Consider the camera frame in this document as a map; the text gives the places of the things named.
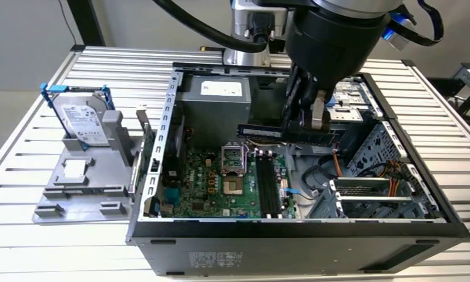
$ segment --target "ram slot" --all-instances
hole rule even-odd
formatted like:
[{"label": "ram slot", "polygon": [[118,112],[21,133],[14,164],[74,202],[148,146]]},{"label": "ram slot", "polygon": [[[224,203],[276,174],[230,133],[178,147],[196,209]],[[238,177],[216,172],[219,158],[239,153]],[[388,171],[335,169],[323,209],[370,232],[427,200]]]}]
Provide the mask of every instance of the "ram slot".
[{"label": "ram slot", "polygon": [[270,214],[276,217],[279,214],[278,208],[278,191],[275,176],[272,175],[271,157],[258,156],[255,159],[255,172],[258,175],[258,191],[260,214]]}]

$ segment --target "metal slat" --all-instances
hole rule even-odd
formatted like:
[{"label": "metal slat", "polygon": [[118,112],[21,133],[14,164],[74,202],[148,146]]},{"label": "metal slat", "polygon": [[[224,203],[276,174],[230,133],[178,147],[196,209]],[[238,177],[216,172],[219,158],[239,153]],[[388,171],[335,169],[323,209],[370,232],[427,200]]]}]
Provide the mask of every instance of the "metal slat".
[{"label": "metal slat", "polygon": [[374,75],[374,74],[371,74],[371,77],[375,82],[418,83],[418,80],[414,78],[414,76]]},{"label": "metal slat", "polygon": [[470,174],[435,174],[432,177],[442,188],[470,188]]},{"label": "metal slat", "polygon": [[432,99],[386,98],[386,101],[388,102],[390,106],[438,107],[438,104]]},{"label": "metal slat", "polygon": [[448,147],[415,147],[418,153],[428,154],[463,154],[470,155],[470,148],[448,148]]},{"label": "metal slat", "polygon": [[402,125],[404,130],[414,130],[414,131],[448,131],[448,132],[462,132],[459,128],[454,126],[418,126],[418,125]]},{"label": "metal slat", "polygon": [[0,204],[37,204],[43,187],[0,187]]},{"label": "metal slat", "polygon": [[375,84],[379,89],[394,89],[394,90],[424,90],[424,87],[419,83],[392,83],[392,82],[376,82]]},{"label": "metal slat", "polygon": [[366,68],[360,69],[360,72],[366,72],[371,75],[396,75],[396,76],[412,76],[407,69],[375,69]]},{"label": "metal slat", "polygon": [[406,130],[410,136],[426,135],[426,136],[464,136],[463,132],[458,131],[420,131],[420,130]]},{"label": "metal slat", "polygon": [[444,191],[446,197],[451,203],[470,203],[470,188],[467,188],[467,187],[462,187],[462,188],[442,187],[442,190]]},{"label": "metal slat", "polygon": [[438,162],[430,160],[424,164],[432,173],[470,173],[470,161]]},{"label": "metal slat", "polygon": [[406,91],[406,90],[382,90],[384,97],[391,98],[420,98],[431,99],[430,94],[426,91]]},{"label": "metal slat", "polygon": [[412,141],[415,147],[460,147],[470,148],[470,142],[418,142]]},{"label": "metal slat", "polygon": [[419,156],[424,161],[427,160],[470,160],[470,155],[460,154],[428,154],[420,153]]},{"label": "metal slat", "polygon": [[452,137],[452,136],[410,136],[412,142],[459,142],[470,143],[466,137]]},{"label": "metal slat", "polygon": [[403,120],[399,119],[398,123],[400,125],[432,125],[432,126],[454,126],[454,122],[452,121],[436,121],[436,120]]}]

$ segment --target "robotic arm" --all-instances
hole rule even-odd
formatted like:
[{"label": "robotic arm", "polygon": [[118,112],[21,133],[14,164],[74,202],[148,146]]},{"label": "robotic arm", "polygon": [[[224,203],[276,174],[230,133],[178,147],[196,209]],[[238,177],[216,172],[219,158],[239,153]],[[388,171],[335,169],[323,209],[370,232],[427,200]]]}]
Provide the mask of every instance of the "robotic arm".
[{"label": "robotic arm", "polygon": [[[231,50],[259,53],[275,35],[275,14],[250,13],[243,37],[220,33],[195,19],[170,0],[152,0],[188,28]],[[291,122],[314,130],[328,130],[328,113],[323,111],[335,84],[362,68],[379,37],[403,37],[423,46],[436,44],[443,35],[438,11],[418,0],[428,13],[434,39],[416,34],[415,23],[403,0],[251,0],[259,7],[294,10],[286,31],[286,53],[291,60],[287,101],[282,111],[282,131]]]}]

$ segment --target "wire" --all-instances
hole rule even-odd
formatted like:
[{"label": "wire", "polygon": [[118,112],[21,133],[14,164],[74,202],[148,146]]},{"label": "wire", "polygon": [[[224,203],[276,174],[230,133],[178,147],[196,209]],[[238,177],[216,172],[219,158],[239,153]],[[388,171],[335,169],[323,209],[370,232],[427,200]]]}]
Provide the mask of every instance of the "wire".
[{"label": "wire", "polygon": [[207,26],[194,16],[191,16],[179,6],[170,0],[152,0],[152,2],[163,9],[163,11],[186,27],[194,30],[204,38],[216,44],[246,53],[259,53],[266,49],[267,38],[256,37],[255,43],[246,42],[223,34],[212,27]]},{"label": "wire", "polygon": [[424,3],[424,0],[418,0],[418,4],[420,8],[426,11],[431,19],[432,25],[432,40],[418,34],[416,32],[411,31],[403,25],[400,25],[392,19],[387,24],[387,28],[394,31],[398,35],[406,38],[408,41],[422,45],[422,46],[432,46],[442,41],[442,37],[444,35],[444,26],[442,24],[442,18],[438,10],[431,7],[428,4]]},{"label": "wire", "polygon": [[391,197],[391,190],[392,190],[392,184],[391,184],[391,177],[388,178],[388,197]]},{"label": "wire", "polygon": [[73,31],[71,31],[71,27],[69,26],[67,20],[66,20],[66,18],[65,18],[65,13],[63,13],[63,7],[62,7],[61,0],[57,0],[57,2],[59,3],[59,6],[61,6],[61,13],[62,13],[63,22],[65,22],[65,25],[66,25],[66,27],[67,27],[69,33],[71,34],[73,44],[75,45],[75,44],[77,44],[77,40],[75,40],[75,38],[74,38],[74,34],[73,34]]},{"label": "wire", "polygon": [[395,188],[392,189],[392,197],[395,197],[395,195],[396,195],[398,185],[400,185],[400,181],[399,180],[396,181]]},{"label": "wire", "polygon": [[247,139],[248,143],[252,144],[254,146],[256,147],[271,147],[271,146],[279,146],[279,145],[283,145],[283,143],[279,143],[279,144],[262,144],[262,143],[258,143],[250,139]]},{"label": "wire", "polygon": [[306,182],[306,176],[307,176],[310,173],[312,173],[314,170],[318,170],[318,171],[322,173],[323,177],[327,178],[327,179],[335,179],[335,178],[338,178],[336,175],[330,174],[330,173],[326,172],[324,169],[322,168],[322,165],[323,165],[326,162],[328,162],[328,161],[331,160],[331,155],[326,155],[326,156],[323,156],[323,157],[319,157],[316,160],[318,160],[316,164],[312,165],[312,166],[310,166],[310,167],[304,170],[304,172],[300,174],[300,182],[302,182],[303,186],[304,186],[308,190],[323,190],[323,187],[314,187],[314,186],[308,185],[307,182]]},{"label": "wire", "polygon": [[386,164],[386,165],[384,165],[384,168],[383,168],[383,170],[382,170],[382,172],[376,175],[378,177],[383,177],[383,176],[384,176],[386,171],[387,171],[387,168],[388,168],[388,166],[387,166],[387,164]]},{"label": "wire", "polygon": [[312,201],[311,198],[306,197],[306,196],[302,195],[300,193],[292,193],[292,195],[298,195],[298,196],[300,196],[302,198],[304,198],[306,200]]},{"label": "wire", "polygon": [[376,169],[379,166],[387,166],[387,163],[378,163],[370,167],[367,167],[364,170],[359,172],[359,174],[355,177],[362,177],[364,173],[367,173],[370,170]]},{"label": "wire", "polygon": [[331,158],[334,159],[334,169],[338,177],[342,176],[342,169],[339,168],[338,156],[335,155],[335,151],[331,153]]}]

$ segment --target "label sticker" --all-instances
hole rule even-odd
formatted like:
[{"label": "label sticker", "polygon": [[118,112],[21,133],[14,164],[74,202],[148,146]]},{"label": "label sticker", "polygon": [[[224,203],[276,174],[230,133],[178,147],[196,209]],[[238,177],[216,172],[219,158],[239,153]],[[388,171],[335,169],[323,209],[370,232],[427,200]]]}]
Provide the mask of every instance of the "label sticker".
[{"label": "label sticker", "polygon": [[242,83],[227,81],[203,81],[200,95],[242,97]]},{"label": "label sticker", "polygon": [[327,147],[311,146],[311,152],[312,152],[314,154],[330,154],[330,148],[327,148]]},{"label": "label sticker", "polygon": [[240,251],[190,251],[188,263],[192,268],[239,267],[243,252]]},{"label": "label sticker", "polygon": [[62,105],[61,109],[78,140],[87,145],[106,145],[107,139],[95,110],[82,105]]}]

